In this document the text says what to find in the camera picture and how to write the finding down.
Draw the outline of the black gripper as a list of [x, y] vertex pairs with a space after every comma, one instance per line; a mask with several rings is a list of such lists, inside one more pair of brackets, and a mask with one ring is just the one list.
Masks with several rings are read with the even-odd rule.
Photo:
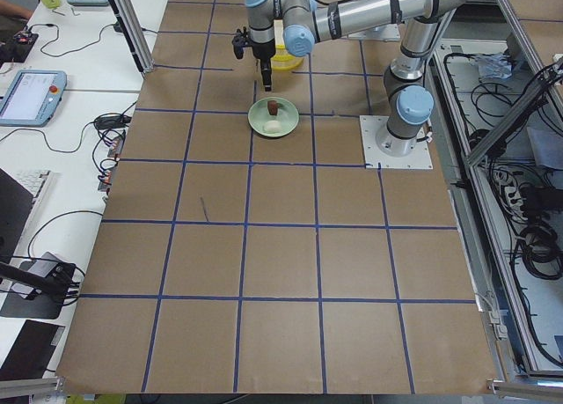
[[275, 55], [275, 40], [264, 43], [254, 42], [253, 55], [260, 61], [260, 72], [265, 92], [272, 91], [271, 59]]

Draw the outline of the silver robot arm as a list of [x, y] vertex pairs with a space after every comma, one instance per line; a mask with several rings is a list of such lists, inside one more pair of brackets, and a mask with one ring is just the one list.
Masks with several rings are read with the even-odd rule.
[[250, 48], [260, 62], [262, 84], [272, 88], [271, 59], [275, 54], [274, 23], [282, 22], [285, 48], [296, 57], [310, 54], [327, 40], [375, 27], [406, 24], [398, 55], [384, 73], [384, 88], [390, 104], [387, 122], [376, 134], [383, 153], [402, 158], [410, 154], [421, 126], [435, 101], [424, 87], [424, 67], [441, 39], [445, 14], [467, 0], [245, 0], [248, 25], [232, 40], [237, 59]]

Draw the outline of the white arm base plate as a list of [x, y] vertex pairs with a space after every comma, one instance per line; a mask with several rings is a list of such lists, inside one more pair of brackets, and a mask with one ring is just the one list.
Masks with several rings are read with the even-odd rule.
[[428, 140], [423, 128], [416, 137], [398, 139], [387, 130], [388, 117], [359, 117], [364, 165], [369, 169], [432, 170]]
[[364, 31], [351, 33], [347, 36], [350, 40], [374, 40], [382, 42], [399, 42], [401, 34], [397, 24], [373, 27]]

